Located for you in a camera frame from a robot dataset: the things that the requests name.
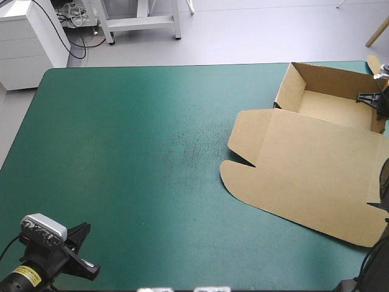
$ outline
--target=green tabletop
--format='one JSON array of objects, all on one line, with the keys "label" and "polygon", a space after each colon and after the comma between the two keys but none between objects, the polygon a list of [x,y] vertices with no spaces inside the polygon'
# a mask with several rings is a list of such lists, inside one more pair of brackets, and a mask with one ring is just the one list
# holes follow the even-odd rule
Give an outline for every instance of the green tabletop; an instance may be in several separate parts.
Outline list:
[{"label": "green tabletop", "polygon": [[60,276],[59,289],[332,289],[356,276],[366,249],[245,205],[220,179],[220,163],[239,159],[227,148],[236,115],[271,108],[286,68],[48,71],[0,171],[0,246],[26,214],[91,223],[80,255],[101,273]]}]

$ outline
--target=white drawer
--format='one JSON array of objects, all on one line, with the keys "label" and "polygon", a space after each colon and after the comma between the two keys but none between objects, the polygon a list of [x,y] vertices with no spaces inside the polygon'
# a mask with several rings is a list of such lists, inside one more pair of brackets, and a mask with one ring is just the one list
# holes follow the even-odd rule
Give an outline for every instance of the white drawer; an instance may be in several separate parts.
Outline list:
[{"label": "white drawer", "polygon": [[0,82],[6,90],[38,87],[51,68],[47,56],[0,60]]},{"label": "white drawer", "polygon": [[28,19],[0,21],[0,41],[36,38]]},{"label": "white drawer", "polygon": [[37,38],[0,41],[0,60],[45,55]]}]

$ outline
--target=white cabinet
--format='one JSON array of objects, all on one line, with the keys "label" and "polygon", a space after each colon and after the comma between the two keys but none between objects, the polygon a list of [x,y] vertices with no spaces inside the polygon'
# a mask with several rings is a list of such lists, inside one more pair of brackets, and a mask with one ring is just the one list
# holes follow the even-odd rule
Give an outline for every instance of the white cabinet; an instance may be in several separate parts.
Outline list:
[{"label": "white cabinet", "polygon": [[[36,0],[70,44],[50,0]],[[51,68],[65,68],[69,53],[44,12],[31,0],[0,8],[0,82],[7,90],[37,87]]]}]

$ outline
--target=cardboard box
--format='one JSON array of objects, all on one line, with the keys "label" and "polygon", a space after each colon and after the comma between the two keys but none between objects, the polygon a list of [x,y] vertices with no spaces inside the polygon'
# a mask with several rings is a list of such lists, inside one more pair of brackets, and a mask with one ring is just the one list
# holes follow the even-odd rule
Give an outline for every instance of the cardboard box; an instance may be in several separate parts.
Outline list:
[{"label": "cardboard box", "polygon": [[229,148],[254,167],[222,162],[226,188],[249,205],[373,246],[388,214],[368,203],[379,203],[389,139],[376,110],[356,103],[360,92],[378,92],[372,75],[290,64],[276,108],[236,118]]}]

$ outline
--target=yellow label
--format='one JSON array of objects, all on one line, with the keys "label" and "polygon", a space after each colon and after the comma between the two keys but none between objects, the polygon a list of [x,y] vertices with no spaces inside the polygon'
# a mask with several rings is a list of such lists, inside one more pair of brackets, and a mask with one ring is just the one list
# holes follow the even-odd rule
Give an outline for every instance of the yellow label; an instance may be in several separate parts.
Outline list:
[{"label": "yellow label", "polygon": [[13,271],[13,273],[23,275],[31,282],[34,287],[38,286],[38,284],[42,282],[42,279],[39,274],[33,269],[31,269],[29,266],[19,266]]}]

